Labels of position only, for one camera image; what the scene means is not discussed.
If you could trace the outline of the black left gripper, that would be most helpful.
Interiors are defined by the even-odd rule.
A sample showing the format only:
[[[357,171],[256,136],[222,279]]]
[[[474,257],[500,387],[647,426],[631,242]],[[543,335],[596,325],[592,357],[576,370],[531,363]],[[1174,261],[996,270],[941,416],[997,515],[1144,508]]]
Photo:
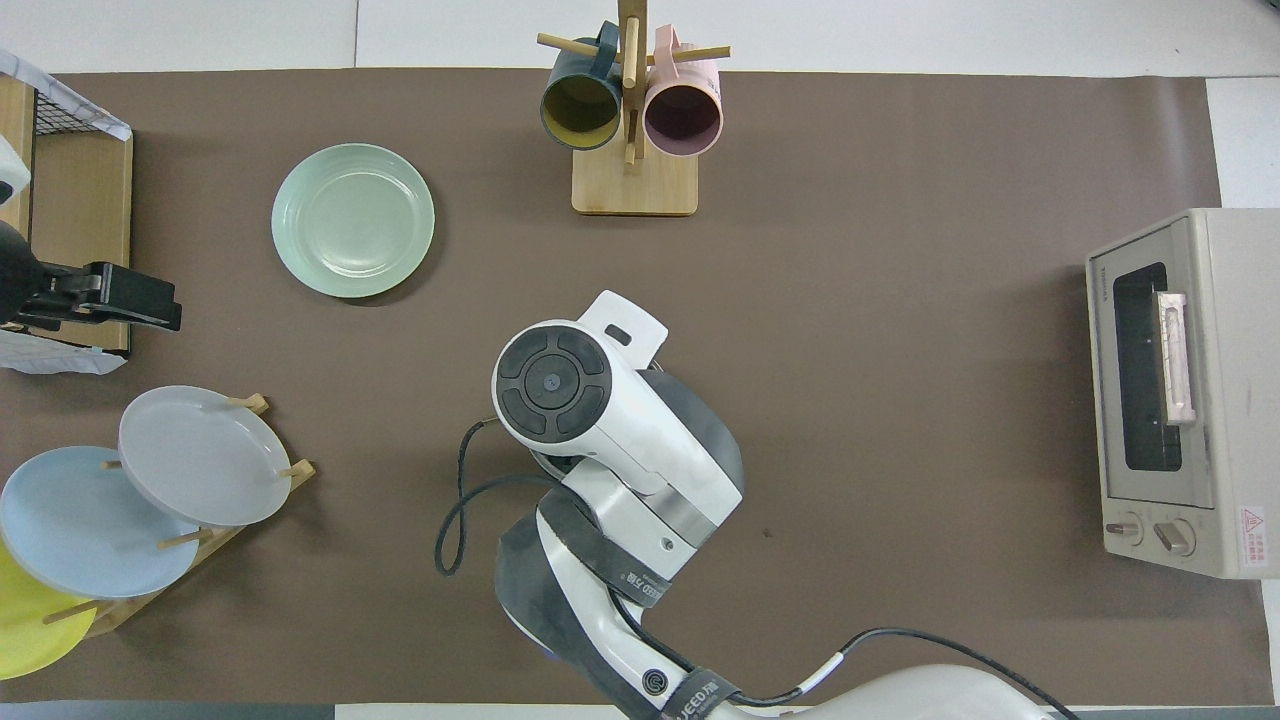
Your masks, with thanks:
[[[84,304],[95,299],[99,313]],[[108,304],[143,304],[115,306]],[[15,310],[20,325],[61,325],[74,322],[99,325],[108,322],[180,329],[182,306],[175,286],[166,281],[113,263],[88,266],[40,265],[33,293]]]

